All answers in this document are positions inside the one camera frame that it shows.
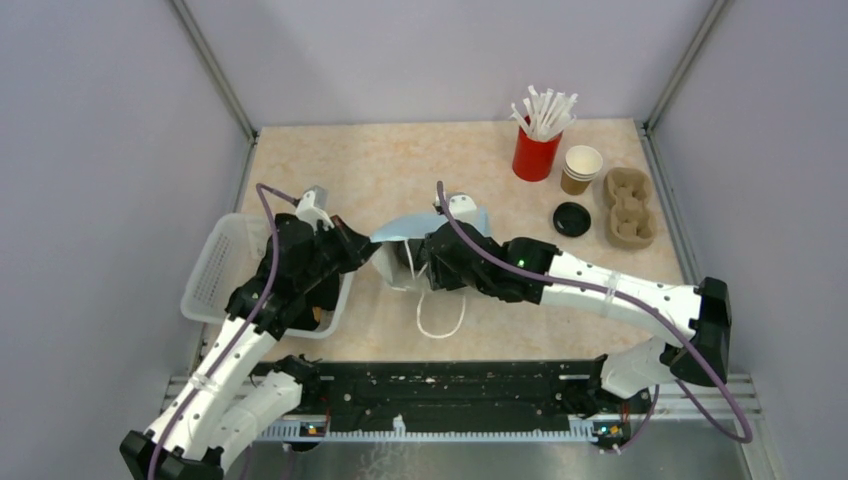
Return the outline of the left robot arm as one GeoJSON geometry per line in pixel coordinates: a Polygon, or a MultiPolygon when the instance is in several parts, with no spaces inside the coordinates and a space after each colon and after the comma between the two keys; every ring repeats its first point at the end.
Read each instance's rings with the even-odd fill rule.
{"type": "Polygon", "coordinates": [[[286,331],[312,313],[311,296],[332,277],[364,266],[379,244],[306,197],[256,186],[270,235],[256,274],[232,294],[215,343],[175,399],[119,451],[134,479],[222,479],[279,417],[319,404],[314,366],[286,361],[244,399],[234,399],[286,331]]]}

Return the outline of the light blue paper bag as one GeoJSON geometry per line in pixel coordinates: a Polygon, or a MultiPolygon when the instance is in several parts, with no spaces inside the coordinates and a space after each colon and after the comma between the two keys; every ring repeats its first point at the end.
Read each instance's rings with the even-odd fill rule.
{"type": "Polygon", "coordinates": [[[371,263],[390,289],[416,293],[415,322],[418,331],[426,338],[444,340],[455,335],[465,319],[467,295],[460,296],[460,311],[455,325],[446,333],[431,333],[423,325],[424,301],[434,292],[426,274],[430,261],[424,249],[427,234],[434,233],[447,224],[441,213],[414,213],[397,217],[374,231],[369,240],[378,249],[371,256],[371,263]]]}

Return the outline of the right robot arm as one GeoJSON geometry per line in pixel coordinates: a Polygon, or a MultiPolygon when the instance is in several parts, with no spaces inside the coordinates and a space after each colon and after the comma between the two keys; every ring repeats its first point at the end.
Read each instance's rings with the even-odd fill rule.
{"type": "Polygon", "coordinates": [[[601,357],[586,385],[594,409],[612,412],[642,389],[672,381],[729,394],[732,319],[724,281],[663,284],[591,264],[532,238],[499,244],[458,218],[462,199],[437,192],[436,208],[445,219],[424,241],[433,289],[470,288],[506,303],[585,310],[651,333],[643,343],[601,357]]]}

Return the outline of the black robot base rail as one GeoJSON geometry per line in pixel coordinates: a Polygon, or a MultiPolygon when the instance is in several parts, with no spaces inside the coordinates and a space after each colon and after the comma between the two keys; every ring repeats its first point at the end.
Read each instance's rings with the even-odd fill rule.
{"type": "Polygon", "coordinates": [[[262,362],[254,375],[290,372],[303,381],[286,420],[324,422],[307,432],[388,431],[401,417],[414,432],[564,431],[592,421],[596,434],[628,437],[630,421],[655,396],[622,399],[594,381],[600,360],[459,362],[308,362],[289,356],[262,362]]]}

